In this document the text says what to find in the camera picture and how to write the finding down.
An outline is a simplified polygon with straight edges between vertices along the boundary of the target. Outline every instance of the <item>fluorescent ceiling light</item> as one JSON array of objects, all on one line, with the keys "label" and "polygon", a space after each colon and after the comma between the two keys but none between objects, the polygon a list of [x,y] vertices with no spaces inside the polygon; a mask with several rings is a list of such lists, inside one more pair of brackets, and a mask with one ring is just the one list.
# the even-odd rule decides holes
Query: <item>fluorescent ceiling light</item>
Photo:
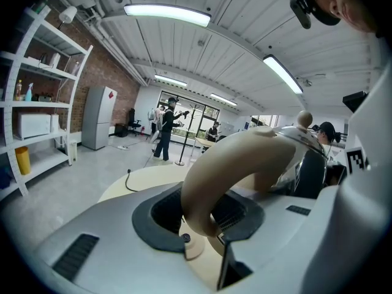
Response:
[{"label": "fluorescent ceiling light", "polygon": [[165,77],[165,76],[161,76],[161,75],[156,75],[155,74],[155,78],[157,80],[167,81],[169,83],[173,83],[173,84],[176,84],[176,85],[186,86],[186,83],[184,83],[183,81],[174,80],[172,78],[168,78],[168,77]]},{"label": "fluorescent ceiling light", "polygon": [[166,4],[127,4],[127,15],[147,17],[167,17],[207,27],[211,16],[207,13]]},{"label": "fluorescent ceiling light", "polygon": [[230,100],[227,100],[226,98],[223,98],[223,97],[221,97],[221,96],[215,95],[215,94],[211,94],[210,97],[214,97],[214,98],[216,98],[216,99],[219,99],[219,100],[221,100],[221,101],[224,101],[224,102],[226,102],[226,103],[229,104],[229,105],[237,105],[236,103],[234,103],[234,102],[232,102],[232,101],[230,101]]},{"label": "fluorescent ceiling light", "polygon": [[298,84],[293,75],[290,74],[288,70],[283,66],[282,63],[279,62],[273,55],[268,55],[263,59],[263,62],[272,68],[275,73],[277,73],[281,79],[283,79],[286,84],[292,89],[296,94],[302,94],[304,91],[301,86]]}]

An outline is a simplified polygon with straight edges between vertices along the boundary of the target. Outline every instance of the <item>beige curved handle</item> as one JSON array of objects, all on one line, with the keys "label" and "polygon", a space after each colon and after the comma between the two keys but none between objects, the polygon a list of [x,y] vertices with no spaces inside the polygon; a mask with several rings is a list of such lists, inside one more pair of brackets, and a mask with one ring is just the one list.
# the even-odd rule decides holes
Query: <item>beige curved handle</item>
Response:
[{"label": "beige curved handle", "polygon": [[201,235],[217,236],[211,218],[216,202],[238,181],[257,173],[258,191],[268,190],[283,173],[295,153],[288,138],[270,127],[235,133],[211,147],[193,164],[181,190],[184,217]]}]

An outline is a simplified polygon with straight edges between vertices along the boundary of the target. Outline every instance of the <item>table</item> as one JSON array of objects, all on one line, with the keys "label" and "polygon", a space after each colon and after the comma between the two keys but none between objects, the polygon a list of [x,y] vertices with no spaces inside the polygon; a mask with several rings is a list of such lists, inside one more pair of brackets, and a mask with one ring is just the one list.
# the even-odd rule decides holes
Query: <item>table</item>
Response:
[{"label": "table", "polygon": [[[189,168],[187,167],[180,167],[177,165],[143,168],[133,171],[129,175],[127,184],[128,187],[134,190],[143,190],[154,186],[182,182],[185,180],[188,170]],[[127,190],[125,187],[127,176],[128,174],[122,176],[109,186],[98,202],[100,203],[111,198],[132,194],[133,192]],[[186,223],[182,223],[179,230],[179,235],[182,235],[183,233],[190,234],[191,238],[193,238],[192,236],[197,236],[198,238],[203,239],[204,250],[198,257],[188,260],[187,263],[205,284],[212,290],[216,290],[216,284],[221,270],[222,257],[210,245],[208,242],[209,239],[193,232]]]},{"label": "table", "polygon": [[194,155],[196,141],[201,145],[200,146],[200,150],[199,150],[199,155],[198,155],[199,157],[202,155],[203,147],[210,148],[211,146],[215,145],[215,142],[213,142],[213,141],[205,140],[204,138],[195,137],[195,142],[194,142],[194,145],[192,147],[192,151],[190,153],[190,156],[189,156],[189,159],[188,159],[188,163],[186,165],[187,167],[189,167],[190,161],[192,160],[192,156]]}]

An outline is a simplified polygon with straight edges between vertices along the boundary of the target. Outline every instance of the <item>white refrigerator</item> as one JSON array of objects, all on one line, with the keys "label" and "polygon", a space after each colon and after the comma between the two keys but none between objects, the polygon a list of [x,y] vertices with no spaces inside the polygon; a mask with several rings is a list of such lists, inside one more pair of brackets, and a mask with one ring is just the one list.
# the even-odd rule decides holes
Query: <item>white refrigerator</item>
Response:
[{"label": "white refrigerator", "polygon": [[90,87],[83,114],[81,144],[93,150],[108,145],[111,114],[117,92],[109,87]]}]

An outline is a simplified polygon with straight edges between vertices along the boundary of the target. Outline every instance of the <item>floor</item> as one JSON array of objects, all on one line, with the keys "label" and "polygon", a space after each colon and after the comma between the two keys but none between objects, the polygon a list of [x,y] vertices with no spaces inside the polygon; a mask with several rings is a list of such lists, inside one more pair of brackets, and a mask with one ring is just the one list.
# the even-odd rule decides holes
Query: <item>floor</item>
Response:
[{"label": "floor", "polygon": [[[58,165],[27,184],[28,196],[15,191],[0,202],[0,218],[20,246],[34,250],[59,227],[97,203],[127,169],[158,164],[146,137],[110,137],[109,144],[98,151],[79,146],[73,166]],[[128,150],[117,148],[125,145]],[[179,160],[182,148],[170,143],[170,160]],[[185,163],[191,151],[185,147]]]}]

